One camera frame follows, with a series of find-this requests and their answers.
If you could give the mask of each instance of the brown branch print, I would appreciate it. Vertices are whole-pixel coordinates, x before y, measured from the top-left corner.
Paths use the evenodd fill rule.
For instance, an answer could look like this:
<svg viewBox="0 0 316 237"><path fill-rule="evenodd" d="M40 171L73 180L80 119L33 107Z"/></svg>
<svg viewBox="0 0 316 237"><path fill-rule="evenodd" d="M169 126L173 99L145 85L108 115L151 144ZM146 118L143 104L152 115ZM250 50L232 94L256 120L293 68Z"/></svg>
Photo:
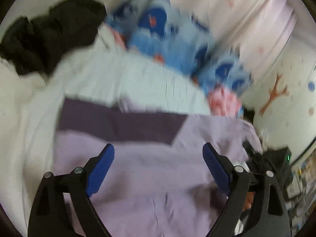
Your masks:
<svg viewBox="0 0 316 237"><path fill-rule="evenodd" d="M285 85L284 89L282 92L278 92L277 91L277 84L279 83L280 79L282 77L282 74L279 75L279 73L276 76L276 83L274 84L273 89L270 89L270 98L269 101L266 103L266 105L264 105L261 110L260 110L260 114L263 115L265 113L265 111L267 110L267 108L269 107L270 103L273 102L276 98L278 98L281 95L286 95L289 96L289 92L288 92L288 85Z"/></svg>

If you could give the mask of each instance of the blue patterned fabric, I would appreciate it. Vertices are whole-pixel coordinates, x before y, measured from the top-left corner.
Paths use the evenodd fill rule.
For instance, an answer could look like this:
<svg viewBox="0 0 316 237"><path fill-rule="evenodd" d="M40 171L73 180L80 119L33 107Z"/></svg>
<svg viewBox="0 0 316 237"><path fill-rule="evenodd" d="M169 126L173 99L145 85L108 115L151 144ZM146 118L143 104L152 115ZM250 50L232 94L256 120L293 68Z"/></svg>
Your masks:
<svg viewBox="0 0 316 237"><path fill-rule="evenodd" d="M252 84L250 72L239 62L239 56L232 51L224 52L211 59L197 74L199 86L207 95L217 84L223 84L240 95Z"/></svg>
<svg viewBox="0 0 316 237"><path fill-rule="evenodd" d="M208 28L194 16L172 8L170 0L126 1L107 23L127 37L127 48L158 57L184 75L203 66L215 46Z"/></svg>

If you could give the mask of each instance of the blue dot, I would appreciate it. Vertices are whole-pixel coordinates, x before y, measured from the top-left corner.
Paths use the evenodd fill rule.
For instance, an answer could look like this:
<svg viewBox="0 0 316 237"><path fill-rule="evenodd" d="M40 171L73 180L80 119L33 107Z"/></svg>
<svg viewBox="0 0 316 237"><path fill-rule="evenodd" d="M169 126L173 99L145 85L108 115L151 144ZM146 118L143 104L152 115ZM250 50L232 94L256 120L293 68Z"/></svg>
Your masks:
<svg viewBox="0 0 316 237"><path fill-rule="evenodd" d="M307 85L308 89L311 91L311 92L314 92L315 91L315 82L309 82L308 85Z"/></svg>

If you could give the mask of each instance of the silver screw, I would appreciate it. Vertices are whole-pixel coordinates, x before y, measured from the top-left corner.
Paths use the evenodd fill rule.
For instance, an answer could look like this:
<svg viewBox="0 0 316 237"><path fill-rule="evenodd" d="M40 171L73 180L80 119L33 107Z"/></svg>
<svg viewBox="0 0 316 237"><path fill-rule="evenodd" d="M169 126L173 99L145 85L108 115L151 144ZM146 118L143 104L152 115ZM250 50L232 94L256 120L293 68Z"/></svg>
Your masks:
<svg viewBox="0 0 316 237"><path fill-rule="evenodd" d="M80 174L82 171L83 171L83 168L80 166L74 169L75 174Z"/></svg>
<svg viewBox="0 0 316 237"><path fill-rule="evenodd" d="M271 172L271 171L267 171L266 174L267 174L268 177L273 177L274 176L273 172Z"/></svg>
<svg viewBox="0 0 316 237"><path fill-rule="evenodd" d="M235 167L235 170L236 170L236 172L238 172L238 173L244 172L244 168L243 168L242 166L236 166L236 167Z"/></svg>
<svg viewBox="0 0 316 237"><path fill-rule="evenodd" d="M52 176L52 173L51 172L46 172L45 174L44 174L44 177L45 178L50 178Z"/></svg>

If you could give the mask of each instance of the blue gripper pad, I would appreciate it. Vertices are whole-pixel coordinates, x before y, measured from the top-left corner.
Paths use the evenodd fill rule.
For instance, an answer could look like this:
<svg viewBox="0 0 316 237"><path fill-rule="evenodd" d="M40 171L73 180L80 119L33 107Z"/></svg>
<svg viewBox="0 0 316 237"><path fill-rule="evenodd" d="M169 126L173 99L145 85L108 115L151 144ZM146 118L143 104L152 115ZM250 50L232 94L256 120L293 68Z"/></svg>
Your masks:
<svg viewBox="0 0 316 237"><path fill-rule="evenodd" d="M218 155L210 143L206 143L203 146L203 159L209 168L219 190L225 193L226 196L229 196L229 185L231 182L231 175L229 171L233 168L233 165L230 163L229 159Z"/></svg>
<svg viewBox="0 0 316 237"><path fill-rule="evenodd" d="M114 147L111 144L108 144L102 151L103 155L92 169L89 174L86 194L88 197L91 197L92 194L97 193L113 160L114 160Z"/></svg>

